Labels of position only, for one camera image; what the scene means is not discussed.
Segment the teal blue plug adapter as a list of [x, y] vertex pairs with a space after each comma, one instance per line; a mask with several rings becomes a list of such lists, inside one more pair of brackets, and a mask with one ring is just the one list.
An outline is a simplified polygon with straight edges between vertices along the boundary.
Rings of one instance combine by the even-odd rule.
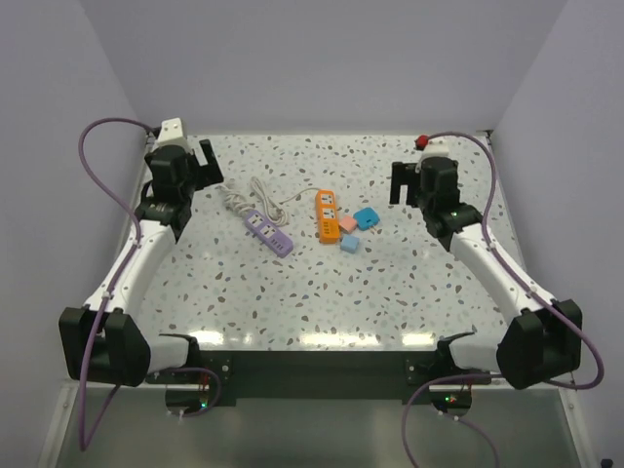
[[375, 227], [380, 221], [377, 212], [370, 207], [363, 208], [353, 213], [352, 217], [355, 219], [360, 230], [369, 230]]

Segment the pink charger plug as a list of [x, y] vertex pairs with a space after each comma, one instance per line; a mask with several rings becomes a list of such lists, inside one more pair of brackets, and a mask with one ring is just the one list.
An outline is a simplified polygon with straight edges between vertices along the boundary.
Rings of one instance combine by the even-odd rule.
[[357, 227], [358, 222], [350, 215], [345, 215], [339, 220], [340, 231], [346, 234], [351, 234]]

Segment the light blue charger plug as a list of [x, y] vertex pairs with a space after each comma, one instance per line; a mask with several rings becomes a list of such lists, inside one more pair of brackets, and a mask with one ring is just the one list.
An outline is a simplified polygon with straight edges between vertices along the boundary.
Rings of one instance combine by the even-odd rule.
[[340, 240], [340, 249], [344, 252], [354, 254], [360, 244], [360, 239], [353, 235], [343, 235]]

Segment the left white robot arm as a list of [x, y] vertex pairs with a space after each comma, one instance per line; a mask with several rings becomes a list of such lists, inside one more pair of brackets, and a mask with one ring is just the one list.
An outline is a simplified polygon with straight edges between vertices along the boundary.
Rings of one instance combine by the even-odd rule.
[[196, 339], [179, 333], [142, 332], [137, 316], [165, 257], [192, 217], [196, 192], [224, 177], [207, 139], [196, 150], [159, 146], [145, 161], [152, 178], [141, 191], [134, 226], [111, 270], [83, 306], [68, 307], [58, 321], [71, 378], [136, 387], [168, 370], [180, 382], [202, 370]]

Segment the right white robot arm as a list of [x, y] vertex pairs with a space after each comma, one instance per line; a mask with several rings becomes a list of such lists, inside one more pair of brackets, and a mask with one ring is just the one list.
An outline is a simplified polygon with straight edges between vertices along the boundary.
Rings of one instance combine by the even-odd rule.
[[430, 157], [392, 165], [390, 202], [420, 209], [428, 233], [463, 263], [502, 313], [499, 337], [467, 331], [439, 339], [431, 375], [457, 382], [470, 371], [500, 373], [516, 389], [575, 371], [581, 339], [571, 330], [582, 312], [533, 282], [484, 227], [482, 214], [460, 200], [457, 162]]

